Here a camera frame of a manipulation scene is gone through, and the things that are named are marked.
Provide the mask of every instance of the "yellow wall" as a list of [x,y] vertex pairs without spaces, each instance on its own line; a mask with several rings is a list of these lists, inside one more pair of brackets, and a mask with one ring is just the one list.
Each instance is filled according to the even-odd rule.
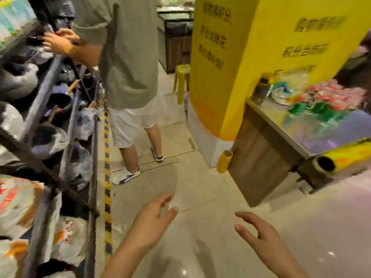
[[[205,2],[229,8],[231,21],[204,13]],[[371,27],[370,7],[371,0],[196,0],[190,99],[204,127],[234,140],[264,72],[303,67],[309,83],[332,78]],[[227,49],[201,35],[202,25],[225,34]],[[221,70],[199,45],[223,59]]]

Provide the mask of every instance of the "black and yellow tape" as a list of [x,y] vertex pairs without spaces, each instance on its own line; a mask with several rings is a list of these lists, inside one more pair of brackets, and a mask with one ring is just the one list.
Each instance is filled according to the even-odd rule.
[[104,107],[104,243],[106,264],[112,255],[112,221],[111,221],[111,183],[109,181],[109,144],[108,144],[108,109]]

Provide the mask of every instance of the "sneaker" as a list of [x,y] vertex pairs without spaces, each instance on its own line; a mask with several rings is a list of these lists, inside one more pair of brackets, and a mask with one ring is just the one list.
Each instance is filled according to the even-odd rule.
[[155,151],[153,151],[153,148],[152,148],[152,147],[151,147],[151,150],[152,150],[153,158],[155,159],[155,161],[156,161],[157,163],[161,163],[161,162],[164,161],[164,155],[162,155],[162,156],[156,156],[156,155],[155,155]]
[[136,173],[128,172],[127,170],[122,170],[117,173],[112,179],[112,184],[121,185],[127,183],[129,180],[140,175],[140,169],[138,168]]

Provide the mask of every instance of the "yellow pillar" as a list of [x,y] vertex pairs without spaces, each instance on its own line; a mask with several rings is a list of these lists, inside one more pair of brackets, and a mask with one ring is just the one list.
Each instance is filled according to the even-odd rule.
[[210,166],[264,72],[332,78],[371,27],[371,0],[196,0],[188,126]]

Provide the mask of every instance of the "plastic stool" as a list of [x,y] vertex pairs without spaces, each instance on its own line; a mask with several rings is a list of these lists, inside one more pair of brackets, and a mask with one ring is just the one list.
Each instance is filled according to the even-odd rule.
[[187,82],[187,91],[189,92],[189,80],[191,74],[191,66],[189,64],[178,65],[175,68],[175,79],[174,79],[174,90],[173,93],[177,90],[177,81],[178,83],[178,104],[183,104],[183,94],[184,94],[184,84]]

